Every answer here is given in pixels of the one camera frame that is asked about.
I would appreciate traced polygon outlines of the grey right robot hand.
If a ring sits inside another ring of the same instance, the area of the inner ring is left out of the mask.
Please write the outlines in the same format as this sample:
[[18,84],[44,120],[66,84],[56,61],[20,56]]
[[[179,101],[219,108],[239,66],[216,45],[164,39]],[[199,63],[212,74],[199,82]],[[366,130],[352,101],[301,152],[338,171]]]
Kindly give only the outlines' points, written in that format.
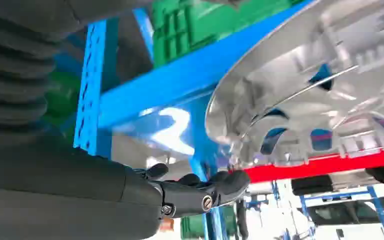
[[249,183],[241,170],[157,181],[55,136],[0,136],[0,240],[142,240],[165,218],[236,200]]

